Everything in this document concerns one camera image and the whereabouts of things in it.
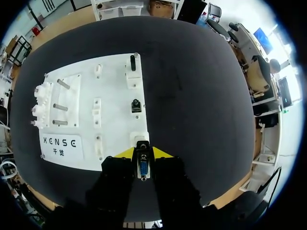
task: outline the yellow tape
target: yellow tape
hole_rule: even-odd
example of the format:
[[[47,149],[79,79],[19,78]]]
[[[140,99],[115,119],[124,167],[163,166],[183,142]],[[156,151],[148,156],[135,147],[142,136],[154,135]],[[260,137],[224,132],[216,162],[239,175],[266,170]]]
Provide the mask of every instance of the yellow tape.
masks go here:
[[[154,158],[157,159],[157,158],[161,158],[161,157],[165,157],[165,158],[170,158],[170,157],[173,157],[169,154],[167,154],[166,152],[163,152],[159,149],[157,149],[156,147],[153,147],[153,154],[154,154]]]
[[[125,158],[130,158],[132,159],[132,155],[133,155],[133,150],[134,150],[134,147],[120,153],[119,155],[116,155],[115,157],[118,157],[118,158],[122,158],[122,157],[125,157]]]
[[[120,153],[119,155],[116,155],[115,157],[117,157],[117,158],[125,157],[125,158],[132,159],[133,151],[134,151],[134,147]],[[163,152],[163,151],[157,149],[156,147],[153,147],[153,152],[154,152],[153,154],[154,154],[155,159],[161,158],[161,157],[165,157],[165,158],[173,157],[173,156],[167,154],[166,152]]]

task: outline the black connector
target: black connector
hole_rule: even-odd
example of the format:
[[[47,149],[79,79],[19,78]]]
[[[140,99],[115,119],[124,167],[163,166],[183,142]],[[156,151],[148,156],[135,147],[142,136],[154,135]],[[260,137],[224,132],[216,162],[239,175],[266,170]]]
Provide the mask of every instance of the black connector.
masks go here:
[[[133,113],[140,113],[142,112],[142,105],[141,102],[138,99],[134,99],[131,103],[131,111]]]
[[[130,62],[131,62],[131,70],[135,71],[136,70],[136,65],[135,65],[135,56],[134,55],[130,56]]]

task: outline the office chair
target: office chair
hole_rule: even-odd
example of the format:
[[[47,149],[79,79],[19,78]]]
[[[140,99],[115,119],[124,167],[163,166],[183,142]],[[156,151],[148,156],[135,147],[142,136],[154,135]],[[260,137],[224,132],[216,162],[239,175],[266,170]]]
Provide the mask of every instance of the office chair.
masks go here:
[[[222,16],[222,9],[216,5],[213,5],[211,3],[209,3],[209,6],[208,6],[208,17],[207,19],[208,20],[211,20],[209,18],[211,18],[211,16],[214,16],[217,18],[217,22],[216,23],[219,23],[220,22],[220,18]]]
[[[238,28],[237,25],[235,25],[234,23],[230,23],[230,24],[229,24],[229,27],[230,27],[231,29],[233,29],[234,31],[236,31],[236,32],[239,31],[239,28]],[[231,41],[234,41],[235,43],[238,43],[238,42],[239,42],[239,39],[236,37],[236,35],[235,35],[232,31],[228,30],[228,34],[229,34],[229,36],[230,36],[230,38],[231,38],[231,40],[230,40],[229,42],[231,42]]]
[[[214,21],[211,18],[212,16],[217,18],[217,21]],[[222,16],[222,9],[216,5],[213,5],[209,3],[209,9],[208,9],[208,17],[205,23],[208,25],[210,29],[212,29],[214,32],[222,36],[227,42],[231,41],[231,37],[228,34],[228,32],[219,24],[220,18]]]
[[[249,64],[246,77],[248,86],[254,92],[254,98],[261,97],[270,89],[270,82],[267,82],[261,73],[258,60]]]

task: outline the black chair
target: black chair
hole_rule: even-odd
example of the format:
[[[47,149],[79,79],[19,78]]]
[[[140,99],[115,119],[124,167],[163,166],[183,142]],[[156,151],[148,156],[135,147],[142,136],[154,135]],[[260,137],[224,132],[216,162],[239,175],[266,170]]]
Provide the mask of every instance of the black chair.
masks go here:
[[[239,28],[238,28],[237,25],[235,25],[234,23],[230,23],[230,24],[229,24],[229,27],[230,27],[231,29],[233,29],[234,31],[236,31],[236,32],[239,31]],[[228,31],[228,34],[229,34],[229,36],[230,36],[230,38],[231,38],[231,40],[230,40],[229,42],[231,42],[231,41],[234,41],[234,42],[236,42],[236,43],[239,42],[238,38],[235,36],[235,34],[234,34],[233,32]]]
[[[209,19],[211,16],[217,17],[217,21]],[[209,9],[208,9],[208,17],[206,20],[206,24],[210,29],[212,29],[214,32],[222,36],[227,42],[231,41],[231,37],[228,34],[228,32],[219,24],[220,18],[222,16],[222,9],[216,5],[213,5],[209,3]]]
[[[209,3],[209,6],[208,6],[208,17],[209,18],[210,16],[215,16],[218,18],[218,21],[217,23],[220,22],[220,18],[222,16],[222,9],[216,5],[213,5],[211,3]]]

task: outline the blue screen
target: blue screen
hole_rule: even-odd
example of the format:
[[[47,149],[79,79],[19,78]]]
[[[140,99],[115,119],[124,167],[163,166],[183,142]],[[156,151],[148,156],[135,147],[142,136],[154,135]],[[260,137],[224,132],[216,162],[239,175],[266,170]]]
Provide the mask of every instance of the blue screen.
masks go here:
[[[269,54],[272,50],[272,44],[269,42],[268,37],[265,35],[265,33],[259,28],[255,33],[254,36],[257,38],[257,40],[260,42],[261,46],[263,47],[264,51]]]

